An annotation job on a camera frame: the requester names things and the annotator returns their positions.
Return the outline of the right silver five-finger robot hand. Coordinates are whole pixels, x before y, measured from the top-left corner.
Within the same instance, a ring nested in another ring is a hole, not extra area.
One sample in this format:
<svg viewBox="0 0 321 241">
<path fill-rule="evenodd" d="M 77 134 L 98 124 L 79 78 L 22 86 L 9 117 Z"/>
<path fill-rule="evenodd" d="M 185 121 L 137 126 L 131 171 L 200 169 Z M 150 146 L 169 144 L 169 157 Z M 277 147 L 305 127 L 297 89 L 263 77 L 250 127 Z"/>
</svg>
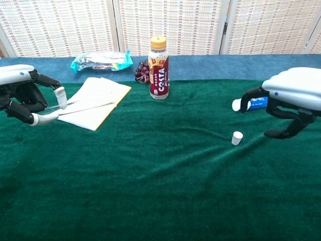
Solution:
<svg viewBox="0 0 321 241">
<path fill-rule="evenodd" d="M 320 69 L 293 67 L 270 77 L 243 94 L 240 112 L 247 112 L 248 102 L 260 97 L 268 98 L 268 114 L 291 120 L 287 128 L 267 130 L 264 135 L 279 140 L 292 138 L 320 117 Z"/>
</svg>

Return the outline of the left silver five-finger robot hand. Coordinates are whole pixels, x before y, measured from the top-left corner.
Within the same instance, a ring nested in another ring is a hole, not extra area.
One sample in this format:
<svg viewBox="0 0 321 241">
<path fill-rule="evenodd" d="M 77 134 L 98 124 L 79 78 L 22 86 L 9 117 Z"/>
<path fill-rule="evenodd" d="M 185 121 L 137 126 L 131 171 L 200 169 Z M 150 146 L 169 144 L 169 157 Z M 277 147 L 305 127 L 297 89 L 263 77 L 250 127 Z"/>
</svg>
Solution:
<svg viewBox="0 0 321 241">
<path fill-rule="evenodd" d="M 65 88 L 59 81 L 38 73 L 32 65 L 17 64 L 1 67 L 1 110 L 31 126 L 57 120 L 56 114 L 38 114 L 48 107 L 38 85 L 52 88 L 59 108 L 67 108 Z"/>
</svg>

